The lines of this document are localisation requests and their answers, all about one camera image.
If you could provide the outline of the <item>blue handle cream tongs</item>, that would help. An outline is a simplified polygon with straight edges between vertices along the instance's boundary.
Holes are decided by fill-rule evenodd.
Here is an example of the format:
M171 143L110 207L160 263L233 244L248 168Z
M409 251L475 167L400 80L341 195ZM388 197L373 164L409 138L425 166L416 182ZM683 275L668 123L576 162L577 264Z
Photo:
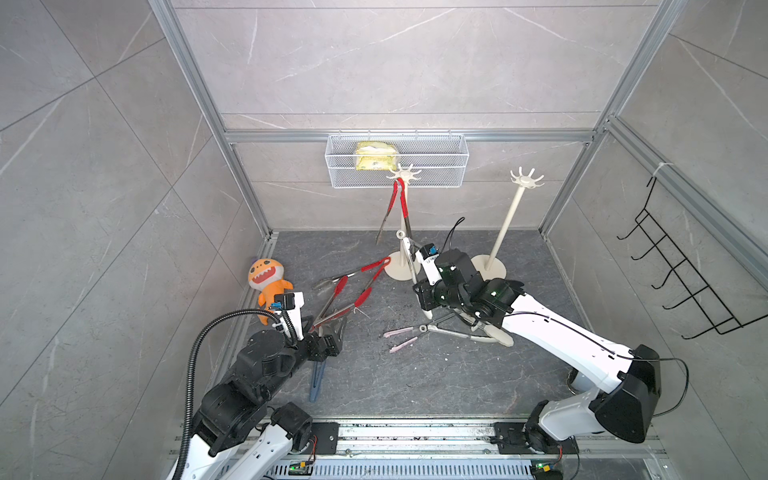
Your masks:
M313 372L312 372L310 390L309 390L309 396L308 396L310 403L315 403L320 394L322 380L323 380L325 369L327 366L327 359L329 357L338 356L341 350L343 349L344 333L346 330L347 323L348 323L348 319L344 317L340 320L333 321L332 326L329 328L330 333L328 334L328 336L330 337L330 340L331 340L331 348L330 348L331 352L327 354L322 361L316 362L313 366Z

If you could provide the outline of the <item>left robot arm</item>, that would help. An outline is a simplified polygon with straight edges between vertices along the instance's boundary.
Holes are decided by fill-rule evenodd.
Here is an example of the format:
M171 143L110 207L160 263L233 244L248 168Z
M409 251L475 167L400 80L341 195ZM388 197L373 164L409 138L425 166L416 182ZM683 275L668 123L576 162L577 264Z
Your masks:
M267 328L254 334L243 347L224 377L194 405L195 377L199 351L206 336L219 324L238 317L264 316ZM215 458L234 450L267 415L277 392L306 362L321 363L339 355L343 348L344 320L333 320L322 332L314 318L290 312L246 308L222 314L207 323L195 337L186 367L185 403L180 448L170 473L172 479L190 479L192 440L198 438Z

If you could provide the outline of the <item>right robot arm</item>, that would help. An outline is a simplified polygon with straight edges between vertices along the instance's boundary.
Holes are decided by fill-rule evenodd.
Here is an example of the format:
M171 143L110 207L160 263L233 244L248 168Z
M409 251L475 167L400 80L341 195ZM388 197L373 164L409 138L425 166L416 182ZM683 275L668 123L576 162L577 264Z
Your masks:
M609 433L628 443L645 441L661 397L663 358L641 344L609 341L550 310L522 282L486 280L469 256L429 243L412 253L425 274L413 290L422 310L452 310L498 342L520 336L564 361L586 380L576 395L542 400L523 426L529 449L545 453L566 440Z

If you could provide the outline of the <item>right cream utensil stand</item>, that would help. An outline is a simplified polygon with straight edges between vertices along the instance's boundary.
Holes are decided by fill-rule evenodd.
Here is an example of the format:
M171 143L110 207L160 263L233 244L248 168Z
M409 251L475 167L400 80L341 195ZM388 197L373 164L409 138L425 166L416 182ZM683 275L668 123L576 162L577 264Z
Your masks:
M511 226L524 194L529 190L539 188L543 185L544 176L536 176L535 172L535 167L532 167L528 173L523 172L523 167L519 167L517 171L510 171L511 181L517 186L517 190L515 191L507 214L496 236L494 245L489 254L476 255L471 259L472 264L479 271L484 280L506 277L507 269L504 263L498 259L498 252L509 231L509 227Z

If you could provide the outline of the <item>cream utensil stand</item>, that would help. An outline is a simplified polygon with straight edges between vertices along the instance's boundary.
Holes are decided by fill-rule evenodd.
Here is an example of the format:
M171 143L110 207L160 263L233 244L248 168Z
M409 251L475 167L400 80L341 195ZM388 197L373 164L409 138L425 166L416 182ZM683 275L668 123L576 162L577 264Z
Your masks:
M393 191L388 203L387 211L382 220L377 239L380 239L383 233L386 221L396 205L400 206L400 229L396 232L399 241L399 249L389 255L390 262L385 267L386 274L397 281L417 281L418 269L414 266L411 258L410 248L412 246L412 229L410 224L408 207L408 188L409 183L417 180L420 170L414 170L413 165L407 167L398 165L395 170L390 170L391 176L388 179L393 181Z
M544 176L536 176L535 172L535 167L532 167L528 173L523 172L523 167L519 167L517 171L510 171L511 181L517 186L517 190L515 191L507 214L496 236L494 245L489 254L476 255L471 259L472 264L479 271L484 280L506 277L507 269L504 263L498 259L498 252L509 231L509 227L511 226L524 194L529 190L539 188L543 185Z

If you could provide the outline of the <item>left cream utensil stand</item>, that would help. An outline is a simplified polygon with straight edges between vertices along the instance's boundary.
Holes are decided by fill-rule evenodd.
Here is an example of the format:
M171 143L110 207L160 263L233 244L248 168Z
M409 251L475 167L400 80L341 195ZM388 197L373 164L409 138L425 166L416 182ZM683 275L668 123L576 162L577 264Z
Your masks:
M417 281L418 269L414 266L411 258L410 248L412 246L412 229L410 224L408 207L408 188L409 183L417 180L420 170L414 170L413 165L407 167L398 165L395 170L390 170L391 176L388 179L393 181L393 191L388 203L387 211L382 220L377 239L380 239L383 233L386 221L396 205L400 206L400 229L396 232L399 241L399 249L389 255L390 262L385 267L386 274L397 281Z

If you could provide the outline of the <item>red silicone tip tongs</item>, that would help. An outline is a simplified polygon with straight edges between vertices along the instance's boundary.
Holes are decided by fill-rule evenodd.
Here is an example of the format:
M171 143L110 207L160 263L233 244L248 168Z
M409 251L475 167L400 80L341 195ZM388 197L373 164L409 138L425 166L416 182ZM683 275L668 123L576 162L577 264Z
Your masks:
M327 324L342 318L353 309L362 306L369 298L373 290L374 280L369 279L360 291L352 291L347 284L350 276L341 277L331 290L330 297L321 307L316 318L310 326L311 332L319 332Z

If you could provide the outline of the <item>orange shark plush toy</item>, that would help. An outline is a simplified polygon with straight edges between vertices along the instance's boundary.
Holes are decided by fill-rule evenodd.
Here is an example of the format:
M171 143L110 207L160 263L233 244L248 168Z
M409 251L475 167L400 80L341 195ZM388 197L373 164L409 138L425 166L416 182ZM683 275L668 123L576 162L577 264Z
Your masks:
M276 296L294 288L291 282L284 279L284 266L270 258L256 260L248 271L247 280L249 286L258 292L257 305L263 310L270 310Z

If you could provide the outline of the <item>yellow packet in basket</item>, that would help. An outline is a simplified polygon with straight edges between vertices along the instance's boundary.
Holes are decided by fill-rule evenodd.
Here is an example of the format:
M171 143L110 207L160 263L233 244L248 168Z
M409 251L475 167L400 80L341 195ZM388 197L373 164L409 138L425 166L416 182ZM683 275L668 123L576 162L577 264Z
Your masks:
M399 152L386 142L362 141L357 143L354 156L358 171L390 171L398 165Z

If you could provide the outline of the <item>black wall hook rack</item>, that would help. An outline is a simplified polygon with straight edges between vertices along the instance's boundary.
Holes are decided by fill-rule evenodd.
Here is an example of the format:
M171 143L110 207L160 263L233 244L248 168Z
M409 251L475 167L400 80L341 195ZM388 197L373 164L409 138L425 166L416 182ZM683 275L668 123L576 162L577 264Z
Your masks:
M651 177L647 181L645 200L633 219L632 227L625 234L618 235L616 239L628 241L633 236L640 235L645 239L647 248L642 253L631 254L630 260L639 262L652 255L662 261L665 276L660 281L652 283L651 289L661 291L671 280L674 280L683 289L684 294L675 303L662 306L664 311L671 312L684 305L692 304L699 316L705 321L702 328L693 333L681 334L681 338L691 341L711 332L724 336L766 320L766 313L749 320L740 320L734 310L728 306L702 274L701 269L690 260L670 233L651 213L650 203L656 184L657 179L655 177Z

